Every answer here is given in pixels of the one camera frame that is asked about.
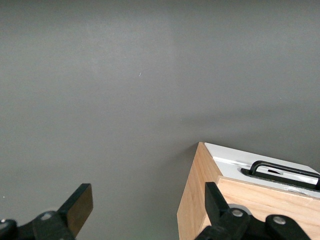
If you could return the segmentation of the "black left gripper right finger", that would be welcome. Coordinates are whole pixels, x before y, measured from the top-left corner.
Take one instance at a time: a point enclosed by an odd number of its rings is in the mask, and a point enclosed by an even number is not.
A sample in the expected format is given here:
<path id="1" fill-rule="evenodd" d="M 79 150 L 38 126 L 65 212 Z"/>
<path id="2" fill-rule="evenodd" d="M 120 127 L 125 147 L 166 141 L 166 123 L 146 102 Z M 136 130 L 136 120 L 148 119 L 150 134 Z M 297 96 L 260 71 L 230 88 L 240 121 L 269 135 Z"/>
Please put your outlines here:
<path id="1" fill-rule="evenodd" d="M 205 210 L 211 225 L 197 240 L 311 240 L 288 216 L 271 214 L 260 221 L 243 206 L 230 207 L 214 182 L 205 183 Z"/>

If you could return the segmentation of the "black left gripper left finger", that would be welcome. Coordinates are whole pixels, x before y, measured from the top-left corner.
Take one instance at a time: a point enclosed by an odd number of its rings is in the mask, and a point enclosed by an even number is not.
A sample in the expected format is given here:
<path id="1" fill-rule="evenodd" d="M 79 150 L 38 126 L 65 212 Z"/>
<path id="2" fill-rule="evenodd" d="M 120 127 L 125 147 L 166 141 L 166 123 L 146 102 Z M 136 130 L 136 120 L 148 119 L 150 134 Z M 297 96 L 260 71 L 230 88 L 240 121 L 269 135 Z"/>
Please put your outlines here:
<path id="1" fill-rule="evenodd" d="M 58 210 L 45 211 L 20 226 L 14 219 L 1 219 L 0 240 L 76 240 L 92 210 L 92 185 L 82 183 Z"/>

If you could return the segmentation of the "wooden drawer with white front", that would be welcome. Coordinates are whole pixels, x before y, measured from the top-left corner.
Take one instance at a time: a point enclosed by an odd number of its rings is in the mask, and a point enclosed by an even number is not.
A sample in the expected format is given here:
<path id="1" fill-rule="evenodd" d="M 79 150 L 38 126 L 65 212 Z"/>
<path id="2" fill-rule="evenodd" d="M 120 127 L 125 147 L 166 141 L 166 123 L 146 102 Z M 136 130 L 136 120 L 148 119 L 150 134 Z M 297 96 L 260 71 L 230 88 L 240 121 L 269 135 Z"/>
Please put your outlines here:
<path id="1" fill-rule="evenodd" d="M 293 192 L 293 193 L 302 194 L 302 195 L 320 199 L 320 191 L 308 190 L 301 187 L 290 186 L 286 184 L 252 178 L 252 177 L 243 175 L 241 173 L 241 168 L 249 170 L 250 169 L 249 167 L 240 166 L 234 163 L 224 163 L 218 160 L 214 160 L 214 161 L 217 164 L 222 175 L 232 180 L 238 180 L 238 181 L 242 181 L 250 184 L 257 184 L 264 187 L 271 187 L 278 190 Z M 280 174 L 281 177 L 285 177 L 286 179 L 297 180 L 303 183 L 315 184 L 317 182 L 317 179 L 314 177 L 301 176 L 301 175 L 298 175 L 297 173 L 284 172 L 283 170 L 276 170 L 275 168 L 266 167 L 266 166 L 259 167 L 257 171 L 265 174 L 274 175 L 274 176 L 276 174 Z"/>

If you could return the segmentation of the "black metal drawer handle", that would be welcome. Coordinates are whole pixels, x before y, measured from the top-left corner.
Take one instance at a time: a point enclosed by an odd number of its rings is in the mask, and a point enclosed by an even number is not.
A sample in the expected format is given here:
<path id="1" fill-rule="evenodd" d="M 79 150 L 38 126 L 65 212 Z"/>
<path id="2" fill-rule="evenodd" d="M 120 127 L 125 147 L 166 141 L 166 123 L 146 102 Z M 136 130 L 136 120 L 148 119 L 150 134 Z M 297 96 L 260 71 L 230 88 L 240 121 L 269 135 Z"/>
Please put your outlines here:
<path id="1" fill-rule="evenodd" d="M 269 173 L 258 172 L 259 167 L 270 167 L 278 171 L 282 170 L 284 172 L 298 174 L 299 176 L 303 176 L 303 177 L 316 178 L 316 183 L 307 183 L 307 182 L 302 182 L 294 179 L 288 179 L 288 178 L 285 178 L 284 176 L 281 176 L 279 173 L 276 173 L 275 175 L 271 175 Z M 276 163 L 271 163 L 263 160 L 255 161 L 250 166 L 250 169 L 241 168 L 240 172 L 247 177 L 320 192 L 320 174 L 318 173 L 301 170 L 301 169 L 297 169 L 289 166 L 284 166 Z"/>

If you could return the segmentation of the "wooden drawer cabinet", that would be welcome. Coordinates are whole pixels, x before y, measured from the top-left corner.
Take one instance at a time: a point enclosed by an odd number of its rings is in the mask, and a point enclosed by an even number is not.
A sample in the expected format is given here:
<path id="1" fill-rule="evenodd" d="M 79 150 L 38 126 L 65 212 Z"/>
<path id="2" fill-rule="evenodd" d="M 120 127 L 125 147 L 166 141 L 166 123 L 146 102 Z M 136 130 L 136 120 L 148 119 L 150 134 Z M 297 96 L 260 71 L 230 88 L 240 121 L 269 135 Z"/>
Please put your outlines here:
<path id="1" fill-rule="evenodd" d="M 214 182 L 232 206 L 244 206 L 265 221 L 269 215 L 295 220 L 311 240 L 320 240 L 320 198 L 225 177 L 199 142 L 177 211 L 179 240 L 194 240 L 210 220 L 205 209 L 205 183 Z"/>

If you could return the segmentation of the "plain white cabinet front panel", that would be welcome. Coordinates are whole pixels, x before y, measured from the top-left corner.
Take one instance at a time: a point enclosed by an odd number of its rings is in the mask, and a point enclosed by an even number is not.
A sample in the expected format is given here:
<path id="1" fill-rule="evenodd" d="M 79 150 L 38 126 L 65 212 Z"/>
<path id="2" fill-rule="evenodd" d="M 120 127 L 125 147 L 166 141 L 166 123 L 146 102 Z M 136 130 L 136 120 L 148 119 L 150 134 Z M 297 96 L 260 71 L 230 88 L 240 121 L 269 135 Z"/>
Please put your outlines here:
<path id="1" fill-rule="evenodd" d="M 281 159 L 254 154 L 254 153 L 237 150 L 233 148 L 228 148 L 220 145 L 215 145 L 207 142 L 205 142 L 204 145 L 215 161 L 220 161 L 228 164 L 236 164 L 242 167 L 249 167 L 249 168 L 256 161 L 265 161 L 268 163 L 278 164 L 282 166 L 287 166 L 287 167 L 319 174 L 319 172 L 303 164 L 293 163 L 293 162 L 289 162 Z"/>

